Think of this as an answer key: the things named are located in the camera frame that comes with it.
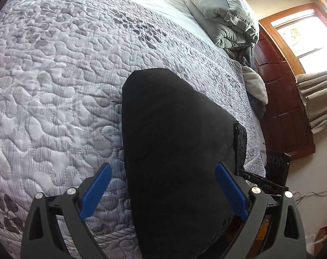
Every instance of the window frame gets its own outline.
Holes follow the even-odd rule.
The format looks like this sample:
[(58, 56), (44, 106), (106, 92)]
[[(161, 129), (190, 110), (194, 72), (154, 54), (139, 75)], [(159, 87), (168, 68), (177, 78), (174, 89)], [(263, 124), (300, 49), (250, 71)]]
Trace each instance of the window frame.
[(315, 16), (320, 18), (320, 20), (323, 22), (323, 24), (327, 27), (327, 14), (323, 12), (316, 3), (309, 3), (293, 8), (289, 8), (285, 11), (278, 12), (276, 14), (273, 14), (269, 17), (266, 17), (264, 19), (261, 19), (259, 22), (261, 26), (264, 28), (264, 30), (269, 34), (271, 39), (274, 41), (274, 43), (277, 45), (283, 56), (286, 58), (287, 63), (290, 65), (293, 73), (295, 75), (298, 74), (305, 74), (304, 68), (301, 65), (299, 58), (303, 57), (304, 55), (300, 55), (299, 58), (296, 57), (291, 50), (291, 48), (288, 46), (288, 44), (285, 42), (285, 40), (282, 38), (282, 36), (279, 34), (277, 29), (272, 26), (270, 23), (281, 19), (283, 17), (286, 17), (288, 15), (292, 15), (298, 12), (306, 11), (308, 9), (313, 9)]

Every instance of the window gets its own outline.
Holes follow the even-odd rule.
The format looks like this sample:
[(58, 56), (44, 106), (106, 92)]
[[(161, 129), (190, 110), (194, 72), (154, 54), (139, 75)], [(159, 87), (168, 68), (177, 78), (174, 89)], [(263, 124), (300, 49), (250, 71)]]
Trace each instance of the window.
[(327, 70), (327, 17), (315, 3), (288, 9), (260, 23), (295, 74)]

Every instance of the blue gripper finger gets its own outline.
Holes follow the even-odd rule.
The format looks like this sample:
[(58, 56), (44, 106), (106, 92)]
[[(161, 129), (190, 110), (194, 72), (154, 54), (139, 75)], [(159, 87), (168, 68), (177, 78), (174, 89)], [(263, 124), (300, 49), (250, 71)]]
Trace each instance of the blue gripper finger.
[(101, 169), (98, 175), (94, 177), (94, 182), (89, 186), (88, 190), (81, 199), (79, 217), (83, 222), (87, 217), (93, 215), (112, 179), (112, 167), (110, 164), (104, 163), (102, 166), (103, 169)]
[(225, 194), (234, 214), (244, 221), (249, 216), (248, 200), (244, 193), (222, 163), (216, 165), (215, 175), (216, 181)]

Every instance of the black cloth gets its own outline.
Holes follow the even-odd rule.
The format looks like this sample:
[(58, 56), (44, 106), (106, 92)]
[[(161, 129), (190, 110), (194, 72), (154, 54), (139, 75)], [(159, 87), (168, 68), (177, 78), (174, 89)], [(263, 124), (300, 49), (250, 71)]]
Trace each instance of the black cloth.
[(234, 145), (244, 162), (246, 132), (239, 148), (236, 123), (170, 70), (135, 71), (127, 79), (125, 170), (143, 259), (196, 258), (226, 230), (233, 213), (215, 167), (222, 161), (235, 171)]

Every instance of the black electronic device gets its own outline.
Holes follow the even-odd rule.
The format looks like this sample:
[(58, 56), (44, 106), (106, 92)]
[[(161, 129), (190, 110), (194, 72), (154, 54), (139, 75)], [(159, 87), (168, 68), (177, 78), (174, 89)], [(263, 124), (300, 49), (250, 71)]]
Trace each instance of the black electronic device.
[(57, 215), (64, 216), (67, 228), (83, 259), (108, 259), (99, 247), (85, 219), (94, 210), (112, 178), (112, 168), (104, 163), (93, 177), (78, 188), (59, 196), (37, 193), (30, 207), (22, 237), (21, 259), (73, 259), (64, 243)]
[(290, 155), (284, 152), (268, 151), (265, 177), (271, 182), (285, 187), (290, 163)]
[(263, 216), (271, 215), (268, 232), (254, 259), (306, 259), (303, 224), (293, 194), (266, 194), (261, 188), (249, 187), (244, 178), (234, 175), (224, 163), (216, 165), (216, 180), (234, 214), (243, 220), (237, 235), (220, 259), (245, 259), (256, 239)]
[(271, 180), (268, 180), (267, 178), (242, 169), (238, 170), (238, 175), (251, 183), (257, 184), (257, 186), (267, 194), (282, 195), (285, 191), (288, 191), (288, 187), (286, 186), (281, 186), (272, 182)]

